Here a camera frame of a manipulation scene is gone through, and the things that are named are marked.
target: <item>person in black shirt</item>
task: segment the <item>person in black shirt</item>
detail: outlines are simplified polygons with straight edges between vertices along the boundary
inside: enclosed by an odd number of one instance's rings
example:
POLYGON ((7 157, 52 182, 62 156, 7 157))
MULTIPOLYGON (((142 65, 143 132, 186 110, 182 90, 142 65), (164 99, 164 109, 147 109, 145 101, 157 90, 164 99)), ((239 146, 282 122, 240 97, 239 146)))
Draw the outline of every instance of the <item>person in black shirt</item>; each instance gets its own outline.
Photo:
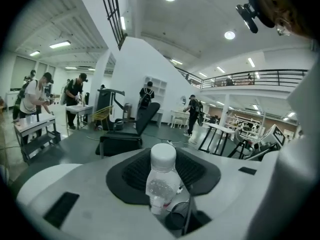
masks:
POLYGON ((152 90, 153 83, 149 81, 146 85, 146 88, 140 90, 140 101, 138 104, 138 112, 136 115, 136 120, 142 117, 146 109, 151 103, 151 99, 155 97, 155 92, 152 90))
POLYGON ((194 125, 198 119, 198 112, 196 112, 196 96, 194 96, 193 94, 190 96, 189 98, 190 102, 189 105, 186 109, 183 110, 183 112, 190 112, 190 116, 189 116, 189 128, 188 131, 186 130, 184 132, 184 136, 187 137, 191 137, 192 136, 192 131, 194 129, 194 125))
MULTIPOLYGON (((84 85, 84 82, 88 82, 87 75, 85 73, 81 73, 78 78, 72 79, 69 82, 65 91, 65 101, 67 106, 73 106, 78 104, 78 93, 82 95, 82 87, 84 85)), ((67 111, 66 115, 68 117, 68 125, 70 129, 75 129, 74 119, 76 115, 71 114, 70 111, 67 111)))

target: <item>brown wall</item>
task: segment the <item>brown wall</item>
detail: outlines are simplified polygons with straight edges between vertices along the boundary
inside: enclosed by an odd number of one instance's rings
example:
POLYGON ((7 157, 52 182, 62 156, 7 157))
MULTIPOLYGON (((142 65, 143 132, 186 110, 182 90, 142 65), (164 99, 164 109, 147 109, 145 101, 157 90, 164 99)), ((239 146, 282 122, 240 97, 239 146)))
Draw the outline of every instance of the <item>brown wall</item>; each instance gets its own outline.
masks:
MULTIPOLYGON (((209 108, 209 115, 210 116, 215 116, 217 115, 219 118, 221 118, 221 114, 222 114, 222 109, 221 108, 217 108, 217 107, 210 107, 209 108)), ((248 118, 248 119, 253 119, 256 121, 261 121, 262 122, 262 116, 256 116, 256 115, 251 115, 251 114, 245 114, 245 113, 241 113, 241 112, 233 112, 233 115, 237 115, 239 117, 243 117, 243 118, 248 118)), ((284 132, 285 129, 291 132, 296 132, 297 130, 297 126, 289 124, 289 123, 285 123, 285 122, 281 122, 281 121, 277 121, 277 120, 272 120, 272 119, 268 119, 266 118, 264 120, 264 127, 265 127, 265 131, 269 130, 274 124, 276 124, 278 126, 278 128, 284 132)))

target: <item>black cap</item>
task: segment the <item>black cap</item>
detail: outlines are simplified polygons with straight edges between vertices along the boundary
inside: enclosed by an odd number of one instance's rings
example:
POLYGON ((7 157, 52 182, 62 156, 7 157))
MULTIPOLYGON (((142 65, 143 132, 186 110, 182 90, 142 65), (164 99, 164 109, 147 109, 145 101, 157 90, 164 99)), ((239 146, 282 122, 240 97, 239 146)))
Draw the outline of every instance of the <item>black cap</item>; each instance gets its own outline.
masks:
POLYGON ((85 74, 85 73, 81 73, 81 74, 80 74, 80 78, 82 79, 82 81, 84 81, 84 82, 88 82, 87 74, 85 74))
POLYGON ((46 78, 48 83, 51 83, 51 84, 54 83, 54 81, 52 80, 52 75, 49 72, 44 73, 43 76, 46 78))
POLYGON ((258 17, 258 19, 264 25, 266 25, 268 28, 273 28, 275 26, 275 24, 265 14, 262 13, 258 0, 249 0, 249 3, 253 7, 254 12, 258 17))

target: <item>black metal railing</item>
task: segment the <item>black metal railing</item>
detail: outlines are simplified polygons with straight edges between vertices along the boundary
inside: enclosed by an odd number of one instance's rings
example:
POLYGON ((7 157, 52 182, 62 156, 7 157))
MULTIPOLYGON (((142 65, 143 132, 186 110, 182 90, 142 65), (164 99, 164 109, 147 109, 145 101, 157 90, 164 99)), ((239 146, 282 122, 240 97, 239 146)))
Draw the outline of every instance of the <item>black metal railing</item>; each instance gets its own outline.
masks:
POLYGON ((185 71, 185 70, 183 70, 181 68, 178 68, 176 66, 175 66, 175 68, 188 81, 188 83, 190 85, 195 86, 197 88, 201 88, 201 84, 202 84, 203 80, 200 77, 198 77, 198 76, 196 76, 194 74, 191 74, 191 73, 189 73, 189 72, 187 72, 187 71, 185 71))
POLYGON ((201 88, 244 85, 296 87, 307 72, 306 69, 265 69, 225 74, 202 80, 201 88))
POLYGON ((108 21, 111 25, 114 38, 118 44, 119 50, 125 40, 125 35, 121 26, 121 17, 119 11, 118 0, 103 0, 104 8, 108 17, 108 21))

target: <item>transparent bottle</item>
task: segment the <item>transparent bottle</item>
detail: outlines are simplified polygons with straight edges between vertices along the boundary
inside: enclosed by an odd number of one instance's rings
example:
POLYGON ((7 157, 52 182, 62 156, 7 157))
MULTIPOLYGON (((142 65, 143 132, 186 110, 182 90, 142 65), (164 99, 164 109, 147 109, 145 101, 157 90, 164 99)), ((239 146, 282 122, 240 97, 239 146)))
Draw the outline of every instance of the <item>transparent bottle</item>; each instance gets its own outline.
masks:
POLYGON ((151 171, 146 181, 145 194, 150 197, 151 212, 161 214, 175 197, 180 177, 175 169, 176 149, 160 143, 151 149, 151 171))

